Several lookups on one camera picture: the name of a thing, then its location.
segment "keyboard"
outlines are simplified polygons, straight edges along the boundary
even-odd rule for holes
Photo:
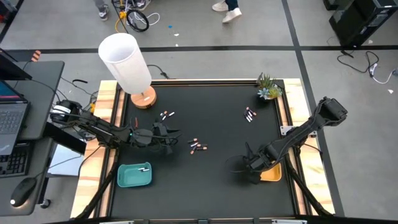
[[[0,178],[26,175],[31,149],[29,143],[17,144],[11,155],[0,156]]]
[[[19,130],[24,111],[0,111],[0,134],[15,134]]]

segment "teal tray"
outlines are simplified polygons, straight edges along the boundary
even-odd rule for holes
[[[149,169],[141,172],[140,168]],[[143,164],[120,165],[118,169],[119,187],[138,187],[152,182],[152,166],[149,162]]]

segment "wooden table frame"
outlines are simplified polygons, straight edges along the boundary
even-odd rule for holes
[[[235,81],[253,81],[253,79],[234,79]],[[176,82],[176,81],[216,81],[216,80],[155,80],[155,82]],[[281,113],[282,123],[284,126],[293,124],[294,126],[300,126],[302,123],[306,122],[310,113],[307,108],[307,103],[305,100],[305,95],[303,92],[303,87],[300,79],[298,78],[288,78],[284,79],[285,92],[287,102],[289,104],[289,111],[285,110],[284,102],[282,97],[278,99],[279,109]],[[125,94],[123,91],[116,91],[117,83],[116,81],[102,81],[99,86],[98,98],[96,102],[96,108],[94,115],[98,116],[106,121],[114,121],[116,126],[119,126],[122,122],[123,113],[123,103]],[[113,111],[114,106],[117,103],[117,110]],[[306,144],[311,145],[315,148],[319,148],[316,138],[308,138]],[[90,141],[87,144],[85,158],[88,157],[93,151],[98,147],[98,142]],[[290,150],[290,158],[294,158],[293,151]],[[75,194],[75,200],[73,202],[71,217],[76,217],[83,211],[86,205],[90,202],[95,192],[97,191],[101,173],[104,168],[105,157],[108,157],[107,172],[109,172],[113,160],[114,160],[115,150],[111,149],[106,152],[105,148],[99,149],[94,155],[92,155],[81,168],[81,174],[78,181],[78,187]],[[326,179],[326,174],[323,166],[323,161],[320,157],[319,152],[309,146],[304,145],[301,148],[300,160],[302,167],[297,167],[295,159],[292,159],[292,163],[297,170],[302,170],[306,185],[314,194],[315,198],[323,205],[323,207],[331,213],[335,212],[333,202],[330,195],[330,189]],[[97,209],[97,216],[105,217],[109,212],[108,201],[110,186],[106,189],[103,197],[101,199],[101,206]],[[309,210],[308,203],[305,203],[302,192],[295,183],[295,191],[297,194],[297,201],[299,205],[300,214],[307,214],[306,211]]]

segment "blue jeans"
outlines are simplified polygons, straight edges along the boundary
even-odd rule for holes
[[[232,11],[236,9],[238,6],[238,0],[225,0],[225,3],[228,5],[228,10]]]

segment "wooden lamp base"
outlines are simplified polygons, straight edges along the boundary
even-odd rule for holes
[[[140,109],[150,108],[156,101],[156,92],[150,86],[142,94],[131,95],[131,101]]]

